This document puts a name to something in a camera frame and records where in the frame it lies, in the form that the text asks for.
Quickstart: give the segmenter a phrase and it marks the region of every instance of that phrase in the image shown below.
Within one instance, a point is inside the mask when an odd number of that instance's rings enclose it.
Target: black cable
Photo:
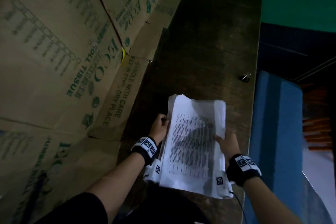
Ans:
[[[245,213],[244,213],[244,209],[243,209],[243,207],[242,207],[242,204],[240,203],[240,201],[239,201],[239,199],[238,199],[238,197],[236,196],[236,194],[235,193],[233,193],[232,191],[229,191],[231,194],[233,194],[235,197],[236,197],[236,199],[237,199],[237,201],[238,201],[238,203],[239,203],[239,205],[240,205],[240,208],[241,208],[241,210],[243,211],[243,214],[244,214],[244,219],[245,219],[245,224],[247,224],[247,220],[246,220],[246,216],[245,216]]]

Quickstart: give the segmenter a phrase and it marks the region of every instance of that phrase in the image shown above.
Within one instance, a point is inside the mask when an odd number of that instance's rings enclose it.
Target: blue cloth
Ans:
[[[271,191],[296,215],[302,207],[302,91],[265,71],[258,73],[249,156]],[[258,223],[245,197],[247,223]]]

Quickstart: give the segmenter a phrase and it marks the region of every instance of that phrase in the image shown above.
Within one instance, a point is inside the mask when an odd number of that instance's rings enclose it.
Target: left hand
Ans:
[[[168,123],[169,120],[167,120],[167,116],[162,113],[159,113],[154,120],[148,136],[152,137],[155,140],[156,145],[159,145],[159,143],[166,136]]]

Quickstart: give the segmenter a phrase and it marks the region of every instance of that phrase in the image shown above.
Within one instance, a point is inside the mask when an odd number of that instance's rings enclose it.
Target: wooden table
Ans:
[[[184,94],[198,100],[226,102],[226,124],[237,131],[247,154],[260,29],[261,0],[182,0],[169,30],[163,33],[155,59],[149,64],[122,137],[118,162],[148,134],[158,112],[167,113],[168,97]],[[250,82],[239,80],[251,73]],[[127,201],[145,196],[141,177]],[[241,202],[244,192],[233,188]],[[212,223],[240,223],[236,199],[218,200],[184,192]]]

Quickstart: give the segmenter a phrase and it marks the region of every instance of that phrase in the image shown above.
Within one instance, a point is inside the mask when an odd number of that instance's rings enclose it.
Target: right hand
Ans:
[[[225,139],[215,136],[220,149],[225,156],[225,166],[228,167],[229,160],[236,154],[240,154],[236,133],[229,127],[226,127]]]

